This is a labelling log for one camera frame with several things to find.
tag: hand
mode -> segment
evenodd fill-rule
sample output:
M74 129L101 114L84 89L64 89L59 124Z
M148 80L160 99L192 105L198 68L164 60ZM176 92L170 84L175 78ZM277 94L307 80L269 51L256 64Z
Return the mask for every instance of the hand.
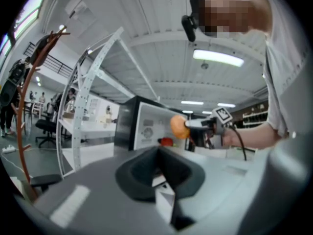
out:
M236 133L229 128L226 128L223 133L223 145L233 145Z

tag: power strip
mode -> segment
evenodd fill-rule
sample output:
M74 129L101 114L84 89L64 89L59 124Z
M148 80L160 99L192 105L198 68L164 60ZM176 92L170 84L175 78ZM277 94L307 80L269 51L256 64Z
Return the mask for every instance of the power strip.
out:
M3 154L15 152L15 151L16 151L16 148L14 146L10 145L10 144L9 144L9 146L6 146L5 148L2 148Z

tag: railing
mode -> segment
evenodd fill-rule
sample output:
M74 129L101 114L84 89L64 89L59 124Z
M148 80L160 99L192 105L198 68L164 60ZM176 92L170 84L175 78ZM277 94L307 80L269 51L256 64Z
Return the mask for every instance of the railing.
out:
M33 43L29 43L27 49L24 52L24 55L31 56L34 53L35 45ZM43 66L47 67L48 69L55 71L56 73L68 78L72 72L72 68L63 64L58 59L54 58L51 55L48 55L46 60L44 61Z

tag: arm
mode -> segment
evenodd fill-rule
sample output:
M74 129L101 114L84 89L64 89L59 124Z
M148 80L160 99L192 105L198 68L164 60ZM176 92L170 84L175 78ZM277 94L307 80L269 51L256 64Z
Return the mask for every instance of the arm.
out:
M251 129L237 129L245 147L263 149L276 144L281 137L277 134L269 123L263 123ZM231 129L226 129L223 135L225 145L241 146L238 136Z

